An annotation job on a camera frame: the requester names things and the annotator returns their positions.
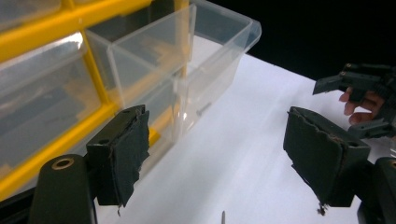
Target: dark wall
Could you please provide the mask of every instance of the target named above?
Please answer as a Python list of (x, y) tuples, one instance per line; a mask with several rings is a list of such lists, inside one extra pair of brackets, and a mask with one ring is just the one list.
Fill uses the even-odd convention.
[(261, 40), (248, 54), (314, 80), (345, 63), (396, 64), (391, 1), (209, 1), (261, 23)]

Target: white tabletop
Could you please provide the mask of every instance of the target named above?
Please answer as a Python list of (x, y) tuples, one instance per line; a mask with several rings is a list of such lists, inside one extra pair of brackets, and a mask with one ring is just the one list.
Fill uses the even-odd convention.
[[(318, 199), (282, 147), (292, 105), (348, 128), (341, 92), (312, 95), (314, 85), (244, 55), (232, 86), (134, 185), (120, 217), (99, 207), (99, 223), (220, 224), (222, 211), (227, 224), (358, 223), (356, 197), (350, 208), (319, 215)], [(388, 153), (386, 140), (374, 144)]]

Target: finger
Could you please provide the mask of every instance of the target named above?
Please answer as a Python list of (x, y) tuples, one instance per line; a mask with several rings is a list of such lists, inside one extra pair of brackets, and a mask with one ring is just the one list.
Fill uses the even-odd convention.
[(358, 107), (358, 103), (353, 103), (353, 102), (346, 102), (345, 107), (344, 107), (344, 114), (349, 116), (352, 115), (355, 112), (356, 107)]
[(339, 101), (341, 102), (347, 102), (349, 100), (349, 96), (350, 94), (347, 92), (344, 92), (343, 94), (341, 94)]
[(352, 88), (351, 87), (346, 88), (346, 91), (343, 94), (341, 94), (339, 101), (347, 102), (349, 100), (349, 96), (351, 93), (352, 93)]
[(372, 111), (374, 114), (377, 114), (381, 105), (382, 104), (379, 102), (364, 99), (359, 106), (366, 110)]
[(354, 113), (349, 117), (349, 123), (354, 125), (360, 122), (372, 120), (373, 117), (374, 117), (373, 113), (358, 112), (358, 113)]
[(379, 106), (381, 106), (385, 102), (385, 100), (381, 96), (379, 96), (377, 93), (375, 93), (374, 91), (367, 91), (364, 98), (367, 100), (376, 102), (377, 104), (379, 104)]

